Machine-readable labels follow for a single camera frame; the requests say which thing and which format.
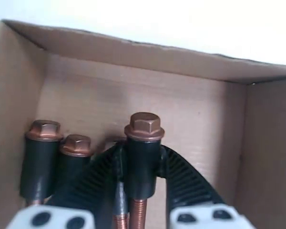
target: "brown cardboard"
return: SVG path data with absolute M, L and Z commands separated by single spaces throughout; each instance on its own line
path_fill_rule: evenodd
M 124 136 L 137 111 L 158 114 L 163 143 L 259 229 L 286 228 L 286 80 L 245 85 L 284 79 L 286 66 L 6 23 L 14 31 L 0 22 L 0 229 L 22 206 L 23 134 L 34 119 L 101 146 Z M 158 179 L 146 228 L 165 228 L 164 197 Z
M 40 27 L 16 21 L 6 23 L 49 52 L 80 60 L 236 83 L 286 78 L 284 65 L 130 42 L 85 31 Z
M 286 80 L 247 95 L 236 206 L 257 228 L 286 228 Z
M 36 116 L 46 54 L 0 22 L 0 229 L 22 205 L 23 133 Z

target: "hex bolt head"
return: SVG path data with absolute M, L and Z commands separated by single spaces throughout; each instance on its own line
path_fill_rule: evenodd
M 62 139 L 60 128 L 61 125 L 55 121 L 35 120 L 26 133 L 26 137 L 39 141 L 60 141 Z
M 83 135 L 68 135 L 60 150 L 63 154 L 86 157 L 91 156 L 91 139 Z
M 124 132 L 128 137 L 138 141 L 158 141 L 164 136 L 160 117 L 147 112 L 133 114 Z

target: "white wall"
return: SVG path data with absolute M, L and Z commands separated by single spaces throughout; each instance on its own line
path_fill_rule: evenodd
M 0 0 L 0 19 L 286 64 L 286 0 Z

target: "bolt thread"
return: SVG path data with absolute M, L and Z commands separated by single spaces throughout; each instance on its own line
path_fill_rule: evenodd
M 146 218 L 146 199 L 132 199 L 130 205 L 129 229 L 144 229 Z
M 128 229 L 128 214 L 114 215 L 114 229 Z
M 29 207 L 29 206 L 32 206 L 32 205 L 41 205 L 43 204 L 44 201 L 43 200 L 39 200 L 39 199 L 36 199 L 36 200 L 26 200 L 25 201 L 25 206 L 26 207 Z

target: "black insulating sleeve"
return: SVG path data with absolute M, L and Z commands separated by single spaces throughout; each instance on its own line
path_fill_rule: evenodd
M 26 200 L 44 200 L 53 193 L 59 141 L 25 139 L 20 195 Z
M 55 191 L 69 182 L 90 162 L 90 156 L 78 157 L 59 153 L 55 172 Z
M 128 197 L 147 199 L 155 193 L 161 141 L 142 142 L 131 138 L 125 144 L 125 191 Z

